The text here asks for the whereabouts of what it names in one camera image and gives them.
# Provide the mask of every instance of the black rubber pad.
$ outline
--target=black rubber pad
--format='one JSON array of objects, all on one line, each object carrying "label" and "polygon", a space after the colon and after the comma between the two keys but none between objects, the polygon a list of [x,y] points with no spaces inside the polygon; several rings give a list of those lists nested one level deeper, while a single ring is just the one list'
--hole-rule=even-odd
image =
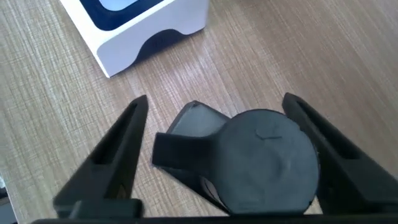
[{"label": "black rubber pad", "polygon": [[241,113],[215,139],[209,181],[233,213],[300,213],[311,204],[319,176],[317,153],[285,115]]}]

